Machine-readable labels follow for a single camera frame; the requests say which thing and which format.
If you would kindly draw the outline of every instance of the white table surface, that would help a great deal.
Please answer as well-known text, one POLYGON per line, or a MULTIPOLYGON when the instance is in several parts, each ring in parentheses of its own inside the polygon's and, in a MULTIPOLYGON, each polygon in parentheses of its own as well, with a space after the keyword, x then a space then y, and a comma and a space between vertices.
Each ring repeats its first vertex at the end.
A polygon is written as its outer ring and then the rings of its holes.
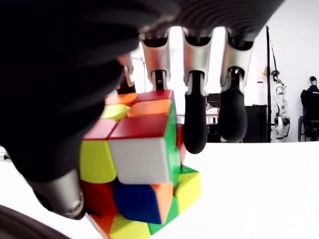
MULTIPOLYGON (((185 164, 202 197, 152 239, 318 239, 319 143, 207 144, 185 164)), ((100 239, 86 218, 44 209, 12 163, 0 162, 0 204, 73 239, 100 239)))

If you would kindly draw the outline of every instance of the background robot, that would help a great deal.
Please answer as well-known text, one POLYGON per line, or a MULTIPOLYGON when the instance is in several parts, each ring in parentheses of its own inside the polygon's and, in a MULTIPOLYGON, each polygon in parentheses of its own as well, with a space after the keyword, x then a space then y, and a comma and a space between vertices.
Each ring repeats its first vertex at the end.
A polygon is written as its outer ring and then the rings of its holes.
POLYGON ((284 142, 288 137, 290 130, 290 117, 287 115, 286 110, 288 102, 285 100, 286 87, 280 79, 278 79, 279 71, 272 72, 274 81, 274 95, 276 99, 277 113, 275 117, 276 124, 276 142, 284 142))

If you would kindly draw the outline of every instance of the rubik's cube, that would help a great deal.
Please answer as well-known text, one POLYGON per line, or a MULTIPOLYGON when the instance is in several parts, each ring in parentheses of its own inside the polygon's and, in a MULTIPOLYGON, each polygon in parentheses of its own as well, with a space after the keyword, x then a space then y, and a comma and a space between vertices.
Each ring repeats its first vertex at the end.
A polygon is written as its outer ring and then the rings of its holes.
POLYGON ((80 157, 85 204, 104 238, 147 239, 199 198, 182 130, 171 90, 107 97, 80 157))

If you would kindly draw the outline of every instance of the black pole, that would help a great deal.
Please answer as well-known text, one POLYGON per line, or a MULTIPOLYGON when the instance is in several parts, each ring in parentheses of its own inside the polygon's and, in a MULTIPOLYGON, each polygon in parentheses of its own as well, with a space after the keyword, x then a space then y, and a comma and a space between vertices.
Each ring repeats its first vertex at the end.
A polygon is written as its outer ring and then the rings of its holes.
POLYGON ((268 105, 268 118, 267 118, 267 143, 271 142, 271 95, 270 95, 270 46, 269 46, 269 27, 266 26, 267 35, 267 105, 268 105))

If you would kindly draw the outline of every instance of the black fingertip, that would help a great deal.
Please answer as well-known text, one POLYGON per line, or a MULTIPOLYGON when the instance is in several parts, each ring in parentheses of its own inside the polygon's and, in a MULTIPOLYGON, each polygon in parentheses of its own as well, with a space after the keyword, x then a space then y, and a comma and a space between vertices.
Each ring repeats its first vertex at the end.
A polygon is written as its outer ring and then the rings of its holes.
POLYGON ((192 92, 185 95, 183 140, 188 152, 198 154, 207 143, 206 97, 200 92, 199 79, 193 79, 192 92))
POLYGON ((219 132, 228 141, 239 141, 247 131, 247 113, 244 95, 236 88, 220 94, 219 132))

